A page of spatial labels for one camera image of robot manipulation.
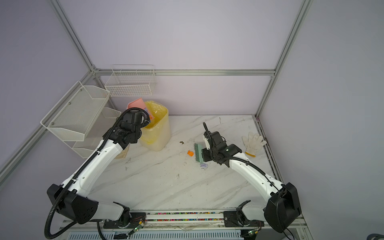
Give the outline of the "green hand brush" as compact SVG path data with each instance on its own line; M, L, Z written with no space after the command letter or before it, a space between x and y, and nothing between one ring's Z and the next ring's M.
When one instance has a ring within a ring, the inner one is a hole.
M198 163L203 164L204 158L203 158L203 146L201 144L195 143L195 159Z

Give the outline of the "pink plastic dustpan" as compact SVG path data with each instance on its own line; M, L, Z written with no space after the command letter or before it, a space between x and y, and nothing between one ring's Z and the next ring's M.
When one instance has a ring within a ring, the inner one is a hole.
M130 102L127 105L127 109L130 109L130 108L140 108L142 110L145 110L149 114L150 121L154 119L154 116L152 115L151 111L148 109L146 103L143 101L142 98L139 98L135 101Z

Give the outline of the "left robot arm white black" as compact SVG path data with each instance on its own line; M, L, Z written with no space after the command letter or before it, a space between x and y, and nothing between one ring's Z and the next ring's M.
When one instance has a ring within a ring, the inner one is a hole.
M151 122L150 115L141 108L129 108L103 135L91 156L62 184L53 184L47 190L52 208L48 214L44 235L48 240L57 238L76 224L114 222L119 228L126 228L132 221L129 207L120 203L102 203L88 197L94 184L106 167L130 144L136 144L142 135L142 128ZM57 233L51 233L55 213L72 220Z

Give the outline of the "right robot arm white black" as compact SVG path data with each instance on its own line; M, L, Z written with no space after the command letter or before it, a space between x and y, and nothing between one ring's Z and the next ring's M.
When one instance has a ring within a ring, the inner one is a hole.
M297 188L274 179L253 164L247 155L234 144L227 145L219 132L209 131L203 123L204 142L201 156L204 162L213 161L239 173L250 183L266 201L264 207L254 206L247 200L235 211L235 224L248 227L251 224L266 222L278 233L284 233L288 227L302 214Z

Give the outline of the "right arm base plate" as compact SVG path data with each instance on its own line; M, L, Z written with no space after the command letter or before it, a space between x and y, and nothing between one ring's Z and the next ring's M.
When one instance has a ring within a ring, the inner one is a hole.
M224 211L224 225L225 227L264 227L263 221L248 220L244 214L238 211Z

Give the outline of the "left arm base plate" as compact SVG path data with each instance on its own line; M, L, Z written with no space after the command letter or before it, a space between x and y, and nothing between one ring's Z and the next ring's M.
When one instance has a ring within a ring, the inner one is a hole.
M105 221L104 229L134 229L140 222L144 223L147 214L145 212L129 212L116 221Z

